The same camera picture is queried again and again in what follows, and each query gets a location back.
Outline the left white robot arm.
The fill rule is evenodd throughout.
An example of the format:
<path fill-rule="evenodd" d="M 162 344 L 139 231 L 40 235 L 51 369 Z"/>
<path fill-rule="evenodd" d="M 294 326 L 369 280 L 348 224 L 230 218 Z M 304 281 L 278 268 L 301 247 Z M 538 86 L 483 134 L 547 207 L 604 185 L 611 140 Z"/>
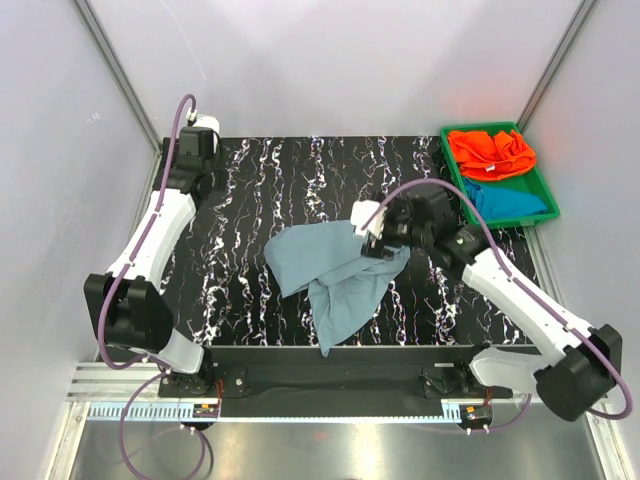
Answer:
<path fill-rule="evenodd" d="M 188 395 L 215 386 L 209 353 L 182 334 L 160 294 L 162 275 L 183 230 L 202 204 L 226 187 L 227 169 L 219 121 L 201 116 L 164 142 L 164 168 L 154 182 L 148 208 L 132 238 L 107 271 L 91 274 L 84 295 L 105 357 L 110 347 L 154 361 L 168 383 Z"/>

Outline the grey-blue t shirt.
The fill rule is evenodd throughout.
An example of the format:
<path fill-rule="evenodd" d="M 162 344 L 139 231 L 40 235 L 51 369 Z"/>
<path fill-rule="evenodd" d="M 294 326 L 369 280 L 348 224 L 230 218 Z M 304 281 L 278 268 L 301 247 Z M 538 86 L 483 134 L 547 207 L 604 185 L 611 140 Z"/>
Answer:
<path fill-rule="evenodd" d="M 410 259 L 407 247 L 387 259 L 361 253 L 364 239 L 347 220 L 287 227 L 268 240 L 266 263 L 286 298 L 306 290 L 321 355 L 374 316 L 389 284 Z"/>

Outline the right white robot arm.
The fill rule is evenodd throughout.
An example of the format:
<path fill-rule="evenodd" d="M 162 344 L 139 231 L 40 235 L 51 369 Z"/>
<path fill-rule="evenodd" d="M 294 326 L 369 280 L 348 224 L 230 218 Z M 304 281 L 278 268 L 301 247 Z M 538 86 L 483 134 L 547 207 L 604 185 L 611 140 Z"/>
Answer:
<path fill-rule="evenodd" d="M 447 183 L 422 196 L 399 188 L 386 198 L 357 201 L 350 222 L 364 240 L 366 256 L 388 258 L 409 247 L 435 263 L 504 313 L 533 342 L 535 355 L 482 347 L 454 371 L 454 384 L 466 396 L 487 387 L 537 395 L 565 421 L 593 412 L 595 404 L 621 378 L 621 335 L 567 311 L 518 270 L 495 244 L 488 229 L 463 225 L 450 208 Z"/>

